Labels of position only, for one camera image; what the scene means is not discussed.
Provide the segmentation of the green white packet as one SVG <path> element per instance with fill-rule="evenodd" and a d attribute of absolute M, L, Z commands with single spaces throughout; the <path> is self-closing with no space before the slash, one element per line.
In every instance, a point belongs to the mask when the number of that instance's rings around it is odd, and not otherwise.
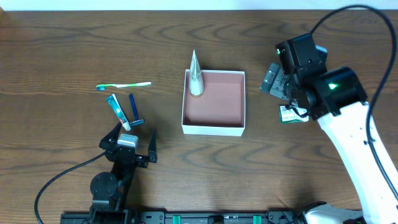
<path fill-rule="evenodd" d="M 287 110 L 285 106 L 279 106 L 279 119 L 284 123 L 304 123 L 309 121 L 309 116 L 301 118 L 293 109 Z"/>

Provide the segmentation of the white lotion tube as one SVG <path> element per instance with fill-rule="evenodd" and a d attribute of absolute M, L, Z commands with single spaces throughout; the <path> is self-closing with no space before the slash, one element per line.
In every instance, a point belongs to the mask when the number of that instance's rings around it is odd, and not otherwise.
<path fill-rule="evenodd" d="M 204 92 L 203 75 L 195 50 L 190 64 L 189 90 L 193 96 L 200 96 Z"/>

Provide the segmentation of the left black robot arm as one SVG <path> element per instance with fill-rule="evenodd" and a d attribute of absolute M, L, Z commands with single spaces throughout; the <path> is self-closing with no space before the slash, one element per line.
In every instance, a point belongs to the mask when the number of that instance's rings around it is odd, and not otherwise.
<path fill-rule="evenodd" d="M 157 162 L 156 132 L 153 132 L 146 156 L 136 154 L 137 136 L 121 134 L 117 124 L 99 143 L 104 156 L 113 163 L 109 172 L 96 175 L 90 184 L 93 195 L 90 217 L 92 224 L 136 224 L 138 212 L 126 207 L 127 196 L 137 168 Z"/>

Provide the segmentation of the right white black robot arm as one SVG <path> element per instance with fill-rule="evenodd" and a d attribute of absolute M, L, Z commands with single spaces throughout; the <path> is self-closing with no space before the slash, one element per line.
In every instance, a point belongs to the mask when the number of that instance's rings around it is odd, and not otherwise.
<path fill-rule="evenodd" d="M 368 98 L 348 67 L 327 70 L 327 51 L 310 34 L 276 45 L 261 90 L 285 101 L 282 123 L 316 121 L 345 165 L 361 204 L 359 211 L 325 202 L 298 212 L 296 223 L 396 223 L 397 170 L 370 115 Z"/>

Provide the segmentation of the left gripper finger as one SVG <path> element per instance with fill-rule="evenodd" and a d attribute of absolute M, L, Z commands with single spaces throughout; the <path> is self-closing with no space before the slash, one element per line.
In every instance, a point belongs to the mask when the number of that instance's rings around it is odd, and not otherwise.
<path fill-rule="evenodd" d="M 156 145 L 156 135 L 157 132 L 154 130 L 152 133 L 149 146 L 148 146 L 148 161 L 151 163 L 157 162 L 157 145 Z"/>
<path fill-rule="evenodd" d="M 121 127 L 121 123 L 115 125 L 115 127 L 100 141 L 99 147 L 102 149 L 109 149 L 113 144 L 116 144 Z"/>

